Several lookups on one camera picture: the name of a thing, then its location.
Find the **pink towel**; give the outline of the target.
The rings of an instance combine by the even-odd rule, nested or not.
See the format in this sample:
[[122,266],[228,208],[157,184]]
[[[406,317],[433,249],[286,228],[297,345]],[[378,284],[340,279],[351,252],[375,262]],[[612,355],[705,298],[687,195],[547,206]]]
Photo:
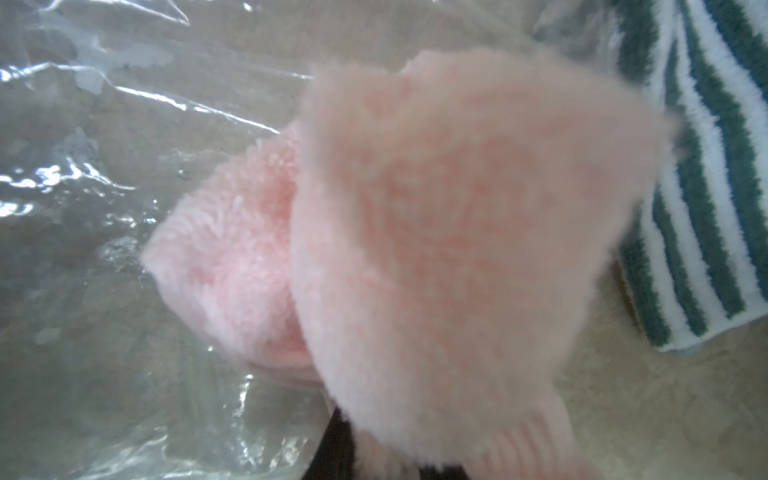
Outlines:
[[545,55],[320,65],[141,260],[229,361],[326,392],[357,479],[596,479],[554,382],[678,128]]

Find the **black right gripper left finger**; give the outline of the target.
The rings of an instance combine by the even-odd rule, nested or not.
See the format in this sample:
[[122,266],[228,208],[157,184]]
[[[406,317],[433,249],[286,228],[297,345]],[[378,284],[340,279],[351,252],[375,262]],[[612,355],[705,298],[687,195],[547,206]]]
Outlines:
[[351,424],[336,408],[302,480],[353,480],[355,440]]

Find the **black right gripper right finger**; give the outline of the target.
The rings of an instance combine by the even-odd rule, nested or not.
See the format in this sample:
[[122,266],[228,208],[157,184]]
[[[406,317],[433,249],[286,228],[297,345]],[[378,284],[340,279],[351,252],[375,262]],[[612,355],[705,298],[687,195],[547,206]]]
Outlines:
[[419,468],[419,475],[421,480],[469,480],[460,465],[423,466]]

